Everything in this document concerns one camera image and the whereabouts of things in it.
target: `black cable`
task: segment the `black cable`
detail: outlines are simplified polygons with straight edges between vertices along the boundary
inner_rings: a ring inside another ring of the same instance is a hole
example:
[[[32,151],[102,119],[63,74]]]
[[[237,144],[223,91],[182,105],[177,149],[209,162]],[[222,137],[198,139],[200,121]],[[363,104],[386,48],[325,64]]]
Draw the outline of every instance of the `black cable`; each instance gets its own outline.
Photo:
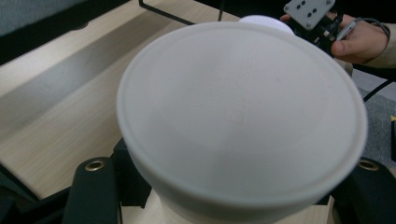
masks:
[[[147,9],[149,11],[155,12],[155,13],[157,13],[159,15],[162,15],[162,16],[164,16],[166,18],[169,18],[171,20],[178,21],[178,22],[184,23],[186,25],[194,25],[194,23],[191,22],[191,21],[186,21],[186,20],[184,20],[184,19],[182,19],[180,17],[177,17],[177,16],[172,15],[170,13],[167,13],[165,11],[159,10],[156,7],[149,6],[146,3],[144,3],[144,0],[139,0],[139,6],[141,6],[142,8],[145,8],[145,9]]]
[[[120,224],[123,224],[123,219],[122,219],[122,206],[121,203],[119,203],[119,222]]]
[[[381,91],[384,89],[386,86],[388,86],[390,83],[392,83],[394,80],[386,80],[384,83],[381,85],[377,86],[375,89],[370,91],[366,96],[364,96],[363,101],[367,102],[372,96],[374,96],[377,92]]]
[[[219,19],[218,19],[218,21],[221,21],[222,13],[224,11],[224,6],[225,6],[225,0],[221,0],[220,6],[219,6]]]
[[[376,19],[373,19],[373,18],[361,18],[361,17],[356,18],[355,22],[358,22],[358,21],[372,22],[372,23],[374,23],[375,25],[379,26],[379,27],[384,31],[385,35],[386,35],[388,38],[390,37],[389,30],[387,29],[387,27],[384,26],[384,24],[382,24],[382,22],[380,22],[380,21],[378,21],[378,20],[376,20]]]

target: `gray floor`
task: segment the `gray floor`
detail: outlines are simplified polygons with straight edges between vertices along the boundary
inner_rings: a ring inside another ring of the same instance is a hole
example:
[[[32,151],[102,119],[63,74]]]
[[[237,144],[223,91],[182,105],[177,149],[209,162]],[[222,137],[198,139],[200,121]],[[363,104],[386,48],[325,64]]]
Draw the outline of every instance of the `gray floor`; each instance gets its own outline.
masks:
[[[85,0],[0,1],[0,36],[35,23]]]
[[[352,79],[360,89],[362,97],[386,81],[358,70],[354,70]],[[396,167],[396,162],[390,158],[390,116],[396,116],[396,82],[385,87],[365,104],[369,136],[363,156],[388,167]]]

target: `finger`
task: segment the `finger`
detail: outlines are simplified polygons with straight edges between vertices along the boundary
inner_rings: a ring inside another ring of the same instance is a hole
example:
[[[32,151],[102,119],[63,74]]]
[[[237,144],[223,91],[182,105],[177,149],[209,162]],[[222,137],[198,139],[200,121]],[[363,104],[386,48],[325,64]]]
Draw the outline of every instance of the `finger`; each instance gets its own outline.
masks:
[[[285,14],[283,16],[280,17],[281,21],[289,21],[291,18],[291,16],[289,14]]]
[[[350,45],[347,44],[347,41],[335,41],[331,46],[332,55],[335,57],[342,57],[351,54]]]
[[[343,20],[340,23],[340,27],[344,28],[346,27],[348,24],[350,24],[351,22],[353,22],[356,18],[355,17],[351,17],[348,15],[344,15]]]
[[[337,13],[329,11],[326,13],[326,16],[329,17],[331,20],[334,20],[334,18],[337,17]]]

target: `wooden table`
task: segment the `wooden table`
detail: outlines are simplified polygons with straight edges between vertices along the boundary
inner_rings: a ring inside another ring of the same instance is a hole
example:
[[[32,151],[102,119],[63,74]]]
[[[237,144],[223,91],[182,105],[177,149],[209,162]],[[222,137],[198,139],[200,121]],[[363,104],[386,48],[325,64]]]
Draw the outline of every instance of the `wooden table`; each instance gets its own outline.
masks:
[[[219,16],[191,0],[145,2],[196,23]],[[40,198],[71,186],[80,163],[110,156],[121,139],[116,93],[128,63],[184,26],[134,0],[1,66],[0,161]],[[124,223],[162,223],[160,210],[152,192],[146,209],[123,208]],[[315,205],[278,223],[328,223],[328,215],[329,206]]]

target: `white bowl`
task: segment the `white bowl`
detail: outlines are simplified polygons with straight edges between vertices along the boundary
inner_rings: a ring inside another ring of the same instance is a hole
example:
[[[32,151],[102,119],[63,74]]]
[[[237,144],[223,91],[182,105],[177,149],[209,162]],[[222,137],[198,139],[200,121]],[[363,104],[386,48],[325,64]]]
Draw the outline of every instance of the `white bowl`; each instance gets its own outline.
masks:
[[[272,17],[262,16],[262,15],[250,15],[243,17],[239,20],[239,22],[247,22],[261,26],[272,27],[288,34],[294,35],[294,32],[290,29],[290,27],[283,21],[277,20]]]
[[[361,96],[332,58],[243,22],[146,46],[117,113],[139,172],[197,223],[271,223],[315,203],[351,172],[367,134]]]

